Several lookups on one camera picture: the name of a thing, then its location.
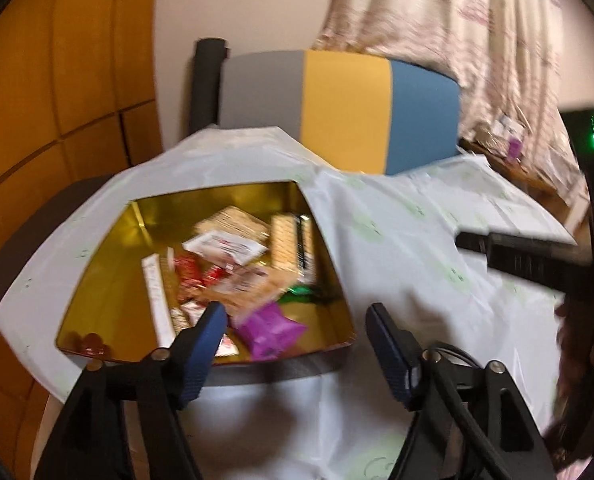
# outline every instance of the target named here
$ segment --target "beige wall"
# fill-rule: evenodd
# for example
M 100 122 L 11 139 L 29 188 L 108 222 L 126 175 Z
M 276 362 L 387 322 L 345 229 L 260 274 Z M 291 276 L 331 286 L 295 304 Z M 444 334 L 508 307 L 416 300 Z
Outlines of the beige wall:
M 561 63 L 561 109 L 594 104 L 594 16 L 581 0 L 561 0 L 564 55 Z
M 155 0 L 155 84 L 165 149 L 182 137 L 187 118 L 188 62 L 198 38 L 228 41 L 231 56 L 308 48 L 329 0 Z

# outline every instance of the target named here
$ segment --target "purple candy package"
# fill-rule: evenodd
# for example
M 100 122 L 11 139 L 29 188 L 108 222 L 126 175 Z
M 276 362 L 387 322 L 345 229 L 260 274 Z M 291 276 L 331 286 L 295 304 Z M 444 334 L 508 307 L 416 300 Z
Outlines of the purple candy package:
M 253 361 L 275 359 L 293 346 L 307 327 L 283 315 L 276 302 L 268 303 L 235 328 Z

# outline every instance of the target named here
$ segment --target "pink curtain pattern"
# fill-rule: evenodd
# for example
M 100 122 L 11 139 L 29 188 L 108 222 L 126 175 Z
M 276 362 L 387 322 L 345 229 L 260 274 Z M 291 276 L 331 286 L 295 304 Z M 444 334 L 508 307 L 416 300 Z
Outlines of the pink curtain pattern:
M 527 169 L 545 173 L 562 192 L 576 182 L 557 111 L 559 0 L 333 0 L 314 48 L 402 59 L 455 78 L 461 136 L 470 139 L 479 121 L 506 114 L 530 127 Z M 551 175 L 553 156 L 570 174 L 558 168 Z

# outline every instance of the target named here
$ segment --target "hand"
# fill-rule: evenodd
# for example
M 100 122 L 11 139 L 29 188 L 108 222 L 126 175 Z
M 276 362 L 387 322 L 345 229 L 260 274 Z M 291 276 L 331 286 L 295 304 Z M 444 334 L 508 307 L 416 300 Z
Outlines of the hand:
M 561 358 L 559 361 L 559 379 L 557 382 L 557 395 L 560 398 L 567 397 L 577 384 L 581 381 L 587 371 L 588 365 L 594 367 L 594 344 L 590 349 L 590 355 L 581 355 L 574 350 L 573 329 L 567 320 L 568 304 L 562 303 L 555 309 L 555 315 L 563 318 L 564 323 L 557 332 L 557 343 L 561 347 Z

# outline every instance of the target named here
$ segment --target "white tablecloth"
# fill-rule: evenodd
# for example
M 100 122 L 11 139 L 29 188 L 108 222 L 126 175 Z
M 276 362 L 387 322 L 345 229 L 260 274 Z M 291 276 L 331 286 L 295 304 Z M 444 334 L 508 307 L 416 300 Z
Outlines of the white tablecloth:
M 204 130 L 109 181 L 45 241 L 0 305 L 0 330 L 23 365 L 66 399 L 85 363 L 55 336 L 96 246 L 129 200 L 244 182 L 296 180 L 324 235 L 359 341 L 337 373 L 205 388 L 181 417 L 206 478 L 386 477 L 410 414 L 391 399 L 363 335 L 383 302 L 420 342 L 443 340 L 506 363 L 540 428 L 557 378 L 560 295 L 486 270 L 458 252 L 459 228 L 571 240 L 535 201 L 461 155 L 412 173 L 331 168 L 278 128 Z

